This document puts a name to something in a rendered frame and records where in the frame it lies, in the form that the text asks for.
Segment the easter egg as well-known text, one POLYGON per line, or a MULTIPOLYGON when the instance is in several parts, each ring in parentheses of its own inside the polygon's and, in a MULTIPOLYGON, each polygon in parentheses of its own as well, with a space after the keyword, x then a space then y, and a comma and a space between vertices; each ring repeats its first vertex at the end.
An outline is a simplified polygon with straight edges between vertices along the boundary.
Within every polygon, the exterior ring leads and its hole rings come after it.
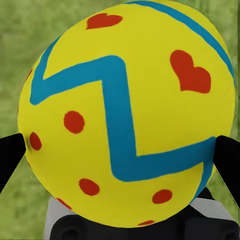
POLYGON ((139 228, 206 187, 235 100, 231 58, 211 21, 179 2, 137 0, 81 20, 43 52, 22 88, 18 133, 61 204, 139 228))

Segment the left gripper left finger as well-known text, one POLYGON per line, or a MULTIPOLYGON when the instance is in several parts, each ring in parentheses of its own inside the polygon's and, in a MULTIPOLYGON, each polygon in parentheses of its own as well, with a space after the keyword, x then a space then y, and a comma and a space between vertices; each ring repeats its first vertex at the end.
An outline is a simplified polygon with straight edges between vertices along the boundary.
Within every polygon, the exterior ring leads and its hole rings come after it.
POLYGON ((0 193, 26 152, 21 133, 0 138, 0 193))

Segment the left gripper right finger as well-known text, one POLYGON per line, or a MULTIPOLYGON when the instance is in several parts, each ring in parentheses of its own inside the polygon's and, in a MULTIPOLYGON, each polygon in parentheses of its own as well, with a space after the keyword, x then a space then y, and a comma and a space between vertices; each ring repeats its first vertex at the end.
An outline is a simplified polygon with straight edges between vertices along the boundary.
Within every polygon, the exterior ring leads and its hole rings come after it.
POLYGON ((240 208, 240 142, 217 137, 213 163, 240 208))

